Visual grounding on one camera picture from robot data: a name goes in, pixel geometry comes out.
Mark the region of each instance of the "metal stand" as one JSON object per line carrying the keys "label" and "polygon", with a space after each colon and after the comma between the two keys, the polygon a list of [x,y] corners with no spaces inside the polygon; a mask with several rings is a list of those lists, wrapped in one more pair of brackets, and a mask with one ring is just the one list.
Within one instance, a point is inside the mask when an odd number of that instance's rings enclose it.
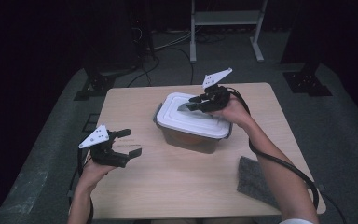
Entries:
{"label": "metal stand", "polygon": [[198,25],[240,25],[256,24],[255,36],[251,37],[251,44],[255,51],[258,62],[264,62],[264,57],[258,47],[257,41],[261,31],[261,25],[266,12],[267,1],[263,0],[260,10],[250,11],[211,11],[196,12],[195,0],[191,1],[191,39],[190,39],[190,61],[197,61],[196,55],[196,26]]}
{"label": "metal stand", "polygon": [[331,92],[315,76],[319,63],[306,63],[300,72],[285,72],[284,78],[293,93],[307,93],[309,96],[331,96]]}

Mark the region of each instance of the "hand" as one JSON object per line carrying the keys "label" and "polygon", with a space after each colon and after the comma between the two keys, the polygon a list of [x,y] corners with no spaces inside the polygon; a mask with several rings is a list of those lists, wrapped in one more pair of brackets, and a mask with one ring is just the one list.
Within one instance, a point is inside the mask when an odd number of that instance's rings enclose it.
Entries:
{"label": "hand", "polygon": [[92,159],[90,159],[90,155],[88,156],[88,159],[89,161],[83,168],[83,174],[79,179],[77,187],[93,191],[98,182],[117,167],[95,163]]}
{"label": "hand", "polygon": [[227,121],[236,123],[241,126],[243,122],[250,118],[249,113],[243,107],[240,99],[230,95],[227,106],[219,111],[210,112],[211,115],[223,116]]}
{"label": "hand", "polygon": [[83,168],[83,174],[77,183],[74,199],[72,201],[71,211],[69,213],[68,223],[86,223],[90,213],[91,193],[97,187],[98,182],[107,175],[111,170],[116,169],[114,166],[106,166],[95,163],[90,155],[89,161]]}

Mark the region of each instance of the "wooden table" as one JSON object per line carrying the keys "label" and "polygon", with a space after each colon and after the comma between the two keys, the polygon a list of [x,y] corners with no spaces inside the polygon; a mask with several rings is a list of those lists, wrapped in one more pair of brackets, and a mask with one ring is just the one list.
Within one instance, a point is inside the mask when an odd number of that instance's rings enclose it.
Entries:
{"label": "wooden table", "polygon": [[[311,179],[309,168],[267,83],[225,84],[239,91],[252,116],[297,168]],[[140,145],[141,157],[110,172],[92,192],[94,218],[154,219],[179,217],[240,217],[280,212],[237,192],[241,156],[255,159],[248,136],[237,125],[213,154],[168,145],[153,122],[160,103],[172,92],[199,95],[197,86],[112,89],[99,119],[110,131],[131,129],[113,150],[128,152]],[[325,211],[320,200],[318,213]]]}

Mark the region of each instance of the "black cable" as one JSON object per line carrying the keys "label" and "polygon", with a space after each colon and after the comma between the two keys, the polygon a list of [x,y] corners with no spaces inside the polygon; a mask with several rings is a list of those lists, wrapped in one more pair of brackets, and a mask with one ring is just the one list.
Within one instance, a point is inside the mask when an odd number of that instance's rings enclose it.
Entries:
{"label": "black cable", "polygon": [[142,63],[142,71],[144,71],[144,73],[146,74],[147,77],[147,82],[148,82],[148,86],[151,87],[152,86],[152,79],[150,78],[149,74],[147,73],[147,71],[145,70],[144,64]]}
{"label": "black cable", "polygon": [[94,204],[92,203],[92,199],[89,198],[89,218],[86,223],[91,224],[93,217],[94,217]]}
{"label": "black cable", "polygon": [[156,60],[157,60],[156,65],[155,65],[152,69],[150,69],[150,70],[148,70],[148,71],[142,73],[141,75],[135,77],[135,78],[127,85],[127,88],[128,88],[136,79],[138,79],[138,78],[141,77],[141,76],[146,75],[147,73],[149,73],[149,72],[151,72],[151,71],[153,71],[154,69],[157,68],[157,66],[159,65],[159,59],[158,59],[158,57],[155,57],[155,58],[156,58]]}
{"label": "black cable", "polygon": [[[81,177],[81,174],[83,173],[84,166],[91,160],[91,158],[89,158],[86,162],[84,162],[84,164],[82,164],[82,161],[84,161],[86,159],[87,154],[84,155],[83,157],[81,155],[82,155],[82,150],[79,148],[78,152],[77,152],[77,167],[75,168],[74,173],[72,174],[71,182],[69,183],[69,191],[68,192],[72,192],[76,174],[79,174],[79,177]],[[68,199],[69,199],[69,206],[71,206],[72,195],[71,196],[68,195]]]}
{"label": "black cable", "polygon": [[189,31],[178,31],[178,32],[173,32],[173,31],[161,31],[160,33],[166,34],[166,35],[179,35],[179,36],[183,36],[183,35],[187,35]]}
{"label": "black cable", "polygon": [[194,66],[193,66],[193,63],[190,61],[190,57],[188,56],[188,54],[182,50],[182,49],[177,49],[177,48],[162,48],[162,49],[158,49],[156,50],[156,52],[158,51],[162,51],[162,50],[165,50],[165,49],[174,49],[174,50],[179,50],[181,51],[182,53],[185,54],[185,56],[187,57],[188,59],[188,62],[190,63],[190,67],[191,67],[191,78],[190,78],[190,85],[193,85],[193,78],[194,78]]}
{"label": "black cable", "polygon": [[347,223],[347,220],[346,218],[344,217],[344,214],[341,212],[341,210],[339,209],[339,207],[334,203],[334,201],[329,197],[327,196],[325,193],[321,192],[321,195],[323,197],[325,197],[325,199],[327,199],[338,211],[339,215],[341,216],[341,219],[342,219],[342,223],[346,224]]}
{"label": "black cable", "polygon": [[223,37],[219,37],[218,35],[209,35],[206,33],[200,33],[196,36],[196,42],[198,44],[203,44],[203,45],[214,44],[226,39],[225,34],[221,34],[221,35]]}
{"label": "black cable", "polygon": [[[236,97],[238,97],[241,100],[241,103],[243,105],[243,107],[245,108],[245,110],[250,113],[249,107],[248,105],[245,103],[245,101],[243,100],[242,96],[240,95],[240,93],[236,90],[231,91],[231,94],[235,95]],[[312,191],[312,196],[313,196],[313,206],[315,207],[315,209],[318,209],[318,205],[319,205],[319,194],[318,194],[318,190],[315,187],[315,184],[310,180],[309,177],[307,177],[304,173],[302,173],[299,169],[297,169],[294,165],[288,163],[287,161],[283,161],[279,158],[273,157],[269,154],[266,154],[260,150],[258,150],[251,142],[251,140],[249,139],[249,148],[254,152],[254,154],[261,156],[269,161],[273,161],[276,162],[278,164],[280,164],[281,166],[289,169],[290,171],[292,171],[293,173],[295,173],[296,175],[298,175],[301,179],[303,179],[307,185],[310,187],[310,190]]]}
{"label": "black cable", "polygon": [[[87,34],[86,34],[86,31],[81,27],[80,23],[79,23],[79,20],[78,18],[76,17],[76,14],[75,14],[75,11],[74,11],[74,8],[73,6],[71,5],[71,3],[69,3],[69,0],[65,0],[65,3],[67,5],[67,8],[69,10],[69,15],[70,15],[70,18],[72,19],[73,21],[73,24],[75,25],[75,28],[78,30],[78,32],[80,33],[80,37],[81,37],[81,40],[80,41],[83,41],[84,43],[86,43],[86,45],[89,46],[89,49],[91,50],[91,52],[93,52],[93,54],[98,58],[100,59],[104,64],[110,64],[110,62],[108,62],[105,57],[101,54],[101,52],[99,50],[97,50],[94,45],[91,43],[91,41],[89,40]],[[89,2],[89,5],[90,5],[90,8],[92,9],[92,13],[91,13],[91,16],[94,18],[94,20],[96,21],[96,18],[95,16],[98,15],[98,13],[100,13],[100,11],[96,8],[95,6],[95,1],[94,2]],[[96,24],[99,26],[99,29],[100,30],[103,30],[103,27],[101,27],[100,23],[96,22]],[[135,70],[137,70],[138,68],[138,65],[135,65],[131,68],[129,68],[127,71],[124,71],[124,72],[120,72],[120,73],[114,73],[114,74],[111,74],[111,75],[106,75],[106,76],[103,76],[101,75],[100,71],[98,71],[98,76],[97,76],[97,80],[98,82],[105,82],[105,83],[110,83],[112,81],[115,81],[115,79],[117,77],[121,77],[121,76],[124,76],[124,75],[127,75],[127,74],[130,74],[132,72],[134,72]],[[91,86],[95,89],[99,89],[99,88],[103,88],[104,89],[104,84],[95,84],[95,83],[91,83]]]}

